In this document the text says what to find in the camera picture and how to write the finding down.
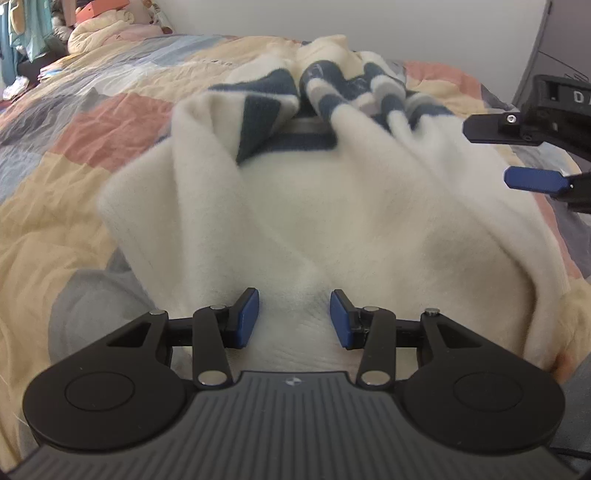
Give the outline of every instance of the orange box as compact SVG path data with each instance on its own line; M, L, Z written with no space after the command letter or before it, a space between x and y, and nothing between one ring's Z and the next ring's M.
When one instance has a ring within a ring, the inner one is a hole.
M76 23L94 18L107 10L118 10L129 5L129 0L92 0L76 14Z

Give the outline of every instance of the ribbed gray surface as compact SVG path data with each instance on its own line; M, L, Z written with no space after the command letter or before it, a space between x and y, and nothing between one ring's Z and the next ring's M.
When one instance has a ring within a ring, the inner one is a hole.
M42 447L14 480L571 480L544 449L479 457L416 432L383 393L343 373L246 372L199 394L158 439L111 455Z

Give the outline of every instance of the gray cabinet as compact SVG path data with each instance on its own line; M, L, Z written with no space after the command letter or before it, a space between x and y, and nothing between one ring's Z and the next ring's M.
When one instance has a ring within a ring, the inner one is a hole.
M591 0L552 0L545 26L534 48L514 104L521 107L534 75L564 76L588 82L591 78Z

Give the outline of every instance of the black cable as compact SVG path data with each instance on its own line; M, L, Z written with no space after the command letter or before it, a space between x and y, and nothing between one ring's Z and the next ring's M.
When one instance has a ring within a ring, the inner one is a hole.
M581 452L579 450L573 450L572 448L559 448L559 447L550 447L550 451L555 453L556 455L564 455L573 458L580 458L583 460L591 461L591 453L589 452Z

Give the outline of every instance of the teal garment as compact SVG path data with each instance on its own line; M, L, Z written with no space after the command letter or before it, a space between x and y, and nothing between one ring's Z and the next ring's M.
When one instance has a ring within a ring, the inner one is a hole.
M0 15L0 51L2 52L2 81L4 85L9 86L17 78L18 54L10 46L9 39L9 21L8 6L0 5L2 14Z
M29 61L49 50L46 44L52 35L49 0L25 1L25 31L17 35L9 22L9 38L12 47L23 46Z

